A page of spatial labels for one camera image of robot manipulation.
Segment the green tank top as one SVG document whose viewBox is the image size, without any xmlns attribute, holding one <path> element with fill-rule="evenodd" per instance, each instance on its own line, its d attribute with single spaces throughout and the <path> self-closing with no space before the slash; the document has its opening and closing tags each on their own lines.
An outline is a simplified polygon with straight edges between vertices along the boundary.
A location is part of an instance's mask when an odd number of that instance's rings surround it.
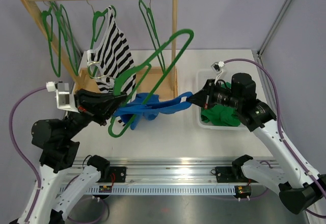
<svg viewBox="0 0 326 224">
<path fill-rule="evenodd" d="M 201 122 L 211 123 L 213 126 L 238 127 L 241 124 L 234 109 L 219 104 L 210 109 L 202 108 L 200 118 Z"/>
</svg>

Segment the blue tank top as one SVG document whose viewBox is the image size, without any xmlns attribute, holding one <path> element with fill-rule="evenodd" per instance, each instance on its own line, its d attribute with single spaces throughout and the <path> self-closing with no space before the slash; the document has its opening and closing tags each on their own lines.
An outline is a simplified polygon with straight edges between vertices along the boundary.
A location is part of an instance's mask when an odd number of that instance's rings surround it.
<svg viewBox="0 0 326 224">
<path fill-rule="evenodd" d="M 153 121 L 159 114 L 171 115 L 188 109 L 191 103 L 186 100 L 193 95 L 192 92 L 185 92 L 172 100 L 159 101 L 158 95 L 153 94 L 146 104 L 142 104 L 148 94 L 137 94 L 134 101 L 128 103 L 125 107 L 117 109 L 114 116 L 119 117 L 126 125 L 131 117 L 135 115 L 135 119 L 130 125 L 131 130 L 134 130 L 141 119 Z"/>
</svg>

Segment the black white striped tank top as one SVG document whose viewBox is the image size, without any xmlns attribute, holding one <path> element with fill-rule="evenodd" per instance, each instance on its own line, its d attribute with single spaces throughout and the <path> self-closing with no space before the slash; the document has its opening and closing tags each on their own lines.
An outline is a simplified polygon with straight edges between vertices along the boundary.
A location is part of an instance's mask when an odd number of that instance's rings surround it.
<svg viewBox="0 0 326 224">
<path fill-rule="evenodd" d="M 116 78 L 135 66 L 127 38 L 117 26 L 113 6 L 104 11 L 104 34 L 99 45 L 86 51 L 89 75 L 101 93 L 113 92 Z"/>
</svg>

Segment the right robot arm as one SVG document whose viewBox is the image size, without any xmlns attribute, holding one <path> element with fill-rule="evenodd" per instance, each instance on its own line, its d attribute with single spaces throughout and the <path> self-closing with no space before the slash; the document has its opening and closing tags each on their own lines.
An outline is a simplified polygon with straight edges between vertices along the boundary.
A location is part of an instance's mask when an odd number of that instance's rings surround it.
<svg viewBox="0 0 326 224">
<path fill-rule="evenodd" d="M 243 155 L 232 162 L 236 181 L 251 179 L 272 190 L 293 214 L 308 209 L 325 195 L 325 175 L 309 164 L 280 127 L 270 107 L 257 99 L 256 84 L 247 73 L 232 76 L 231 87 L 208 79 L 204 87 L 187 98 L 198 107 L 222 105 L 233 109 L 240 122 L 268 148 L 281 171 L 262 166 L 252 156 Z"/>
</svg>

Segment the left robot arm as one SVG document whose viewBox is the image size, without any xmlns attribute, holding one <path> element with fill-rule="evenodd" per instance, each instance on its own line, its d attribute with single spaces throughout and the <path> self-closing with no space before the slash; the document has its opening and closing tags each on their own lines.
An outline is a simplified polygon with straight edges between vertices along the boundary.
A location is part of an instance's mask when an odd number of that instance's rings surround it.
<svg viewBox="0 0 326 224">
<path fill-rule="evenodd" d="M 110 177 L 110 162 L 94 155 L 78 178 L 58 194 L 79 148 L 79 143 L 72 139 L 91 122 L 106 125 L 127 94 L 94 93 L 84 89 L 72 94 L 60 88 L 53 91 L 57 107 L 67 114 L 63 119 L 39 120 L 33 124 L 32 144 L 42 149 L 38 169 L 17 149 L 37 180 L 21 217 L 13 223 L 64 223 L 85 192 L 97 181 L 105 182 Z"/>
</svg>

